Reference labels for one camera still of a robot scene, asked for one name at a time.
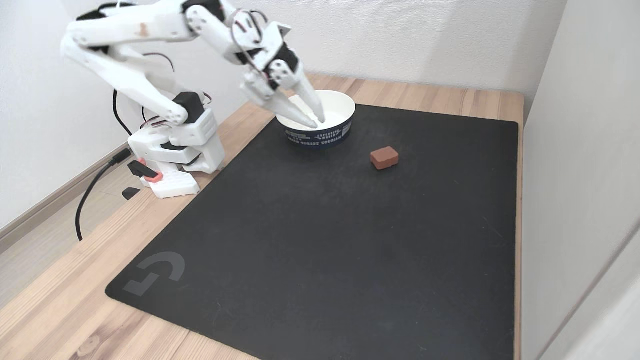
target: bowl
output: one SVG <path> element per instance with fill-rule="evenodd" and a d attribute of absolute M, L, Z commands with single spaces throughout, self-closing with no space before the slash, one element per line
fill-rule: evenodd
<path fill-rule="evenodd" d="M 313 149 L 326 149 L 342 143 L 351 130 L 351 119 L 356 111 L 356 103 L 349 95 L 331 90 L 316 90 L 324 108 L 326 121 L 318 122 L 318 128 L 301 125 L 285 117 L 276 116 L 284 127 L 289 141 Z M 313 111 L 302 101 L 300 96 L 289 98 L 297 107 L 312 120 L 317 121 Z"/>

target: white wall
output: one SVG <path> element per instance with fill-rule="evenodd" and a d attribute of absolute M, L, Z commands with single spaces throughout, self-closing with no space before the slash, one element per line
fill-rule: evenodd
<path fill-rule="evenodd" d="M 542 360 L 640 359 L 638 227 L 640 218 L 635 234 L 629 234 L 628 241 L 616 252 L 619 255 L 615 262 L 606 269 Z"/>
<path fill-rule="evenodd" d="M 570 0 L 525 128 L 523 359 L 640 217 L 640 2 Z"/>
<path fill-rule="evenodd" d="M 241 0 L 236 5 L 292 25 L 288 43 L 307 70 L 515 90 L 530 104 L 565 1 Z M 8 123 L 0 132 L 0 227 L 125 141 L 111 114 L 109 87 L 58 56 L 66 24 L 101 2 L 0 3 L 0 40 L 12 49 L 0 54 L 0 116 Z M 31 27 L 38 23 L 46 26 Z M 174 59 L 187 84 L 216 95 L 219 120 L 241 104 L 238 69 L 201 42 L 157 49 Z M 130 110 L 122 117 L 135 127 L 138 111 L 122 104 Z M 24 154 L 8 153 L 16 147 Z"/>

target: robotic arm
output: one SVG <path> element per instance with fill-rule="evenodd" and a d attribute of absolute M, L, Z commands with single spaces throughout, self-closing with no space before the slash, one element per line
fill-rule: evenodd
<path fill-rule="evenodd" d="M 158 76 L 154 63 L 127 44 L 185 42 L 202 37 L 230 63 L 250 65 L 241 89 L 251 101 L 315 129 L 317 123 L 278 91 L 280 87 L 294 90 L 318 121 L 324 122 L 322 105 L 304 75 L 302 62 L 284 42 L 290 27 L 271 22 L 262 29 L 256 13 L 238 10 L 226 0 L 105 4 L 68 26 L 62 53 L 169 123 L 179 125 L 188 114 L 158 89 L 173 92 L 181 87 L 166 76 Z"/>
<path fill-rule="evenodd" d="M 226 0 L 160 0 L 140 6 L 118 2 L 104 4 L 69 24 L 61 51 L 163 118 L 129 138 L 138 158 L 129 167 L 145 186 L 165 198 L 197 193 L 193 176 L 180 168 L 211 174 L 221 167 L 224 149 L 212 111 L 202 106 L 203 95 L 184 88 L 172 73 L 129 44 L 202 37 L 228 62 L 246 65 L 240 88 L 249 100 L 315 129 L 317 122 L 324 122 L 324 110 L 302 62 L 284 42 L 290 30 L 268 22 L 261 12 L 237 9 Z M 315 119 L 280 88 L 296 92 Z M 169 99 L 160 90 L 177 96 Z"/>

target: brick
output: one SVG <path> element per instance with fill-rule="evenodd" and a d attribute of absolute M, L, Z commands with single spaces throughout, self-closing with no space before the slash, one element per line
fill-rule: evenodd
<path fill-rule="evenodd" d="M 371 162 L 378 170 L 384 170 L 398 164 L 399 155 L 391 146 L 371 153 Z"/>

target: wooden table surface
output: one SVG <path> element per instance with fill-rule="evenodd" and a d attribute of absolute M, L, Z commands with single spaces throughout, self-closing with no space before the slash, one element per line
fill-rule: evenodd
<path fill-rule="evenodd" d="M 520 125 L 518 198 L 514 199 L 515 359 L 520 359 L 523 96 L 325 75 L 309 78 L 316 89 L 344 92 L 358 104 L 508 120 Z M 219 130 L 227 151 L 225 161 L 235 158 L 272 118 L 272 113 L 246 104 L 227 119 Z M 205 186 L 215 174 L 196 177 Z M 144 189 L 120 208 L 0 311 L 0 359 L 254 359 L 104 294 L 107 284 L 192 199 L 159 200 Z"/>

